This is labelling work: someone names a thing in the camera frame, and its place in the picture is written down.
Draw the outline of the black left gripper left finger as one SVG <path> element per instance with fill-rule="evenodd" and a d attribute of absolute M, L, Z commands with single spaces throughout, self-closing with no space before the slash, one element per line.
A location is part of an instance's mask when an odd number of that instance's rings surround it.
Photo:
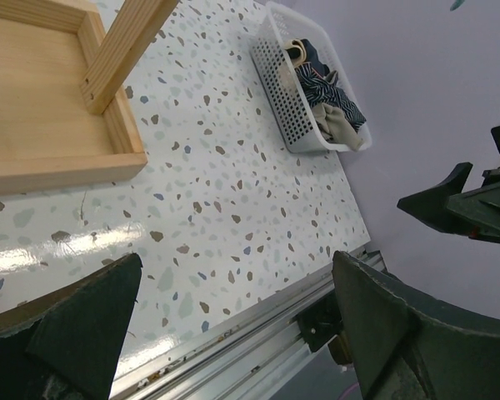
<path fill-rule="evenodd" d="M 142 279 L 136 253 L 0 313 L 0 399 L 107 399 Z"/>

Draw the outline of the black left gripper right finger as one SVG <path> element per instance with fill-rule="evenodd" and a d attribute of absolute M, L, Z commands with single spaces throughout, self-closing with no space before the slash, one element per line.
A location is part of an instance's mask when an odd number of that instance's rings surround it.
<path fill-rule="evenodd" d="M 365 399 L 500 399 L 500 320 L 335 252 L 337 303 Z"/>

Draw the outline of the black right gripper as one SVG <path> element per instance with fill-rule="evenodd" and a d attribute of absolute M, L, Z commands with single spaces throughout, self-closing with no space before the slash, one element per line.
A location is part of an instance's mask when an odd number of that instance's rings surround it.
<path fill-rule="evenodd" d="M 500 126 L 491 134 L 500 154 Z M 500 166 L 482 173 L 480 188 L 462 192 L 472 168 L 459 163 L 439 184 L 401 198 L 397 208 L 440 233 L 500 243 Z"/>

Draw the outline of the navy striped underwear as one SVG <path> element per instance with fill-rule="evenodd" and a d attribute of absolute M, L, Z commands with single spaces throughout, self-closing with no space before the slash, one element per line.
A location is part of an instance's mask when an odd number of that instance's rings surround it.
<path fill-rule="evenodd" d="M 356 133 L 367 121 L 357 104 L 338 86 L 338 72 L 330 70 L 327 64 L 304 62 L 295 68 L 295 73 L 311 108 L 321 103 L 340 108 Z"/>

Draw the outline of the beige grey underwear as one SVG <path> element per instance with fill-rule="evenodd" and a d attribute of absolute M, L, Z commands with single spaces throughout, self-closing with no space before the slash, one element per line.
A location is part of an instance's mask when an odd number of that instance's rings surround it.
<path fill-rule="evenodd" d="M 341 108 L 319 103 L 312 108 L 312 115 L 328 143 L 346 145 L 354 152 L 364 144 Z"/>

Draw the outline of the teal hanger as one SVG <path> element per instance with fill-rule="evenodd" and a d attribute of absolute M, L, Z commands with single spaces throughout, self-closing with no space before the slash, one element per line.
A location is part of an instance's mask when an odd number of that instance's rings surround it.
<path fill-rule="evenodd" d="M 465 0 L 454 0 L 451 7 L 450 7 L 450 11 L 451 12 L 456 11 L 464 4 L 464 2 L 465 2 Z"/>

